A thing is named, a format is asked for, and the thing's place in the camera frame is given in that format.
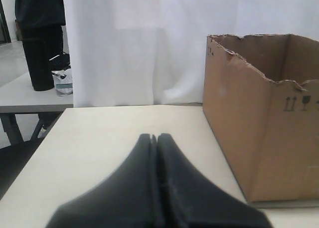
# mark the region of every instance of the gray floor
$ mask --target gray floor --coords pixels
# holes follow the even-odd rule
[[[28,72],[22,42],[0,45],[0,89],[3,85]],[[37,124],[37,115],[17,115],[17,122],[25,141],[31,138]],[[0,148],[9,146],[9,140],[0,125]]]

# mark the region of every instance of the table surface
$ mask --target table surface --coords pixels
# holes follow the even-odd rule
[[[73,95],[59,96],[55,89],[37,92],[29,73],[0,87],[0,113],[63,112],[73,107]]]
[[[170,133],[200,172],[245,201],[202,107],[72,108],[66,109],[0,201],[0,227],[45,227],[61,204],[108,177],[141,133]],[[319,227],[319,208],[263,211],[276,228]]]

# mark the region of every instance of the black shirt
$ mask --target black shirt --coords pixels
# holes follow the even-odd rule
[[[63,0],[15,0],[15,17],[21,29],[65,25]]]

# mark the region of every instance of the white backdrop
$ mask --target white backdrop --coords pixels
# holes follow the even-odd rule
[[[74,105],[201,102],[208,34],[319,40],[318,0],[64,0]]]

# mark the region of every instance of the cardboard box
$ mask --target cardboard box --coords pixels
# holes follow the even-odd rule
[[[209,36],[203,110],[247,201],[319,198],[319,42]]]

